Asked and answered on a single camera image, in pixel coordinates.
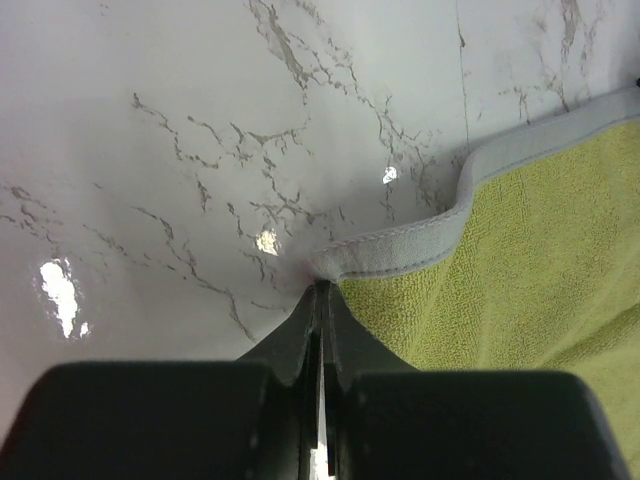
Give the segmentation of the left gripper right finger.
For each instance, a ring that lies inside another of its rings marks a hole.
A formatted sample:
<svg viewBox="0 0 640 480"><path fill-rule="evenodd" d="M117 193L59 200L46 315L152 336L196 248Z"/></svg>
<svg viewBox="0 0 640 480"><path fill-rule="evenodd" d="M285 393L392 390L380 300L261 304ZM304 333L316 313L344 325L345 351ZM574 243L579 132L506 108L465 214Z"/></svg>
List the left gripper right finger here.
<svg viewBox="0 0 640 480"><path fill-rule="evenodd" d="M362 374L416 371L354 317L336 285L319 283L319 308L326 395L346 393Z"/></svg>

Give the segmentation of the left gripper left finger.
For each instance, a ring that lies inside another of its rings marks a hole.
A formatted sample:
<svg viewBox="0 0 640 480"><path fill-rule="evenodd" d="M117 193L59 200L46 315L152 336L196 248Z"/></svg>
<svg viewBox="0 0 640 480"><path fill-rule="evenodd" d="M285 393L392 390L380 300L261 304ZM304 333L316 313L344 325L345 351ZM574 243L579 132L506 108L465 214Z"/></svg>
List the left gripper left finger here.
<svg viewBox="0 0 640 480"><path fill-rule="evenodd" d="M283 388L316 388L320 367L317 294L317 285L308 287L286 320L236 363L260 368L271 383Z"/></svg>

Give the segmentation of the grey white towel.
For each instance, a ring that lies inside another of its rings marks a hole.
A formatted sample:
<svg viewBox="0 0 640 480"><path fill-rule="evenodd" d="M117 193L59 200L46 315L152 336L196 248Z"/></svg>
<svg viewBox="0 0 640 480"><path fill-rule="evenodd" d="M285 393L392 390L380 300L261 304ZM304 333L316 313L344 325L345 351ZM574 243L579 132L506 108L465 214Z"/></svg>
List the grey white towel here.
<svg viewBox="0 0 640 480"><path fill-rule="evenodd" d="M451 209L311 257L354 316L421 369L639 366L639 92L496 137Z"/></svg>

